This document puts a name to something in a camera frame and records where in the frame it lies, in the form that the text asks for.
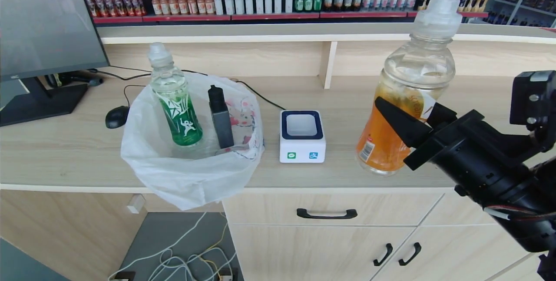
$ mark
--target black drawer handle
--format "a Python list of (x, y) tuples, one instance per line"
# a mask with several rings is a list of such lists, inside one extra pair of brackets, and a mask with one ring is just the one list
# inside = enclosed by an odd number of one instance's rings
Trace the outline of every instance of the black drawer handle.
[(309, 215), (305, 208), (298, 208), (298, 217), (306, 219), (352, 219), (357, 217), (357, 211), (355, 209), (348, 209), (345, 216), (313, 216)]
[(388, 243), (386, 245), (386, 255), (384, 255), (384, 257), (383, 257), (383, 259), (381, 259), (381, 261), (377, 261), (377, 259), (375, 259), (373, 261), (373, 264), (377, 267), (382, 265), (384, 263), (384, 261), (386, 261), (386, 259), (390, 256), (390, 254), (392, 254), (393, 250), (394, 250), (394, 248), (392, 247), (392, 244)]
[(411, 263), (413, 258), (415, 258), (419, 253), (421, 253), (421, 244), (419, 244), (419, 242), (413, 244), (413, 247), (415, 247), (415, 253), (413, 253), (411, 258), (409, 258), (407, 261), (404, 261), (403, 259), (400, 259), (398, 261), (398, 263), (400, 263), (400, 266), (407, 266), (407, 264)]

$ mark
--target barcode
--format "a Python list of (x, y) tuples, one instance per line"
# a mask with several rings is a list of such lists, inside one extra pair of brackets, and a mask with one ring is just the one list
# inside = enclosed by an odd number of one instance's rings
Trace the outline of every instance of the barcode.
[(374, 144), (372, 144), (371, 142), (366, 142), (365, 146), (363, 147), (363, 150), (361, 150), (361, 152), (359, 153), (359, 157), (363, 159), (365, 162), (367, 162), (374, 148), (375, 148)]

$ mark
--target red shelf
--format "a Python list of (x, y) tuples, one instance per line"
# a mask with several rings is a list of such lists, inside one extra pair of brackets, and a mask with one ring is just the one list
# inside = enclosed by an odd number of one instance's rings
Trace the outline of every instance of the red shelf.
[[(461, 12), (460, 13), (463, 17), (479, 17), (479, 18), (483, 18), (483, 17), (487, 17), (488, 16), (488, 12)], [(417, 11), (411, 11), (407, 13), (408, 17), (415, 17), (417, 16)]]
[(407, 17), (407, 12), (322, 12), (320, 18)]
[(230, 15), (169, 15), (169, 16), (143, 16), (143, 22), (180, 22), (201, 20), (230, 20)]
[(142, 16), (123, 16), (123, 17), (95, 17), (95, 24), (117, 24), (117, 23), (141, 23)]
[(318, 18), (318, 13), (280, 13), (232, 15), (232, 20), (300, 20)]

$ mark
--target counter top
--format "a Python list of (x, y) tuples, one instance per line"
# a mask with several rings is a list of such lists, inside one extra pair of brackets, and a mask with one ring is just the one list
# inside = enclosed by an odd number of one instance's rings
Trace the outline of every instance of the counter top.
[[(371, 111), (377, 77), (335, 77), (332, 88), (322, 89), (317, 77), (243, 78), (268, 99), (287, 109), (321, 112), (326, 140), (323, 164), (281, 164), (278, 161), (279, 110), (259, 99), (266, 151), (248, 188), (450, 188), (453, 182), (440, 170), (426, 165), (411, 172), (404, 168), (390, 178), (370, 175), (355, 161), (354, 145)], [(511, 77), (454, 79), (440, 101), (459, 115), (477, 109), (502, 132), (525, 134), (508, 123)], [(150, 192), (119, 156), (123, 127), (105, 127), (106, 112), (125, 105), (126, 84), (147, 84), (106, 79), (90, 88), (71, 115), (20, 123), (0, 129), (1, 188), (56, 192)], [(129, 87), (135, 98), (142, 88)], [(531, 163), (545, 160), (540, 154)]]
[[(103, 43), (405, 41), (413, 23), (304, 23), (129, 26), (98, 28)], [(556, 33), (535, 27), (461, 24), (459, 41), (556, 44)]]

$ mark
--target monitor stand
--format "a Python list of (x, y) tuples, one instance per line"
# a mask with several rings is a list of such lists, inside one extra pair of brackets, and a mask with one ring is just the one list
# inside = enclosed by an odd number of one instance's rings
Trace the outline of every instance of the monitor stand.
[(14, 97), (0, 111), (0, 127), (73, 112), (87, 84), (46, 89), (38, 77), (21, 79), (29, 93)]

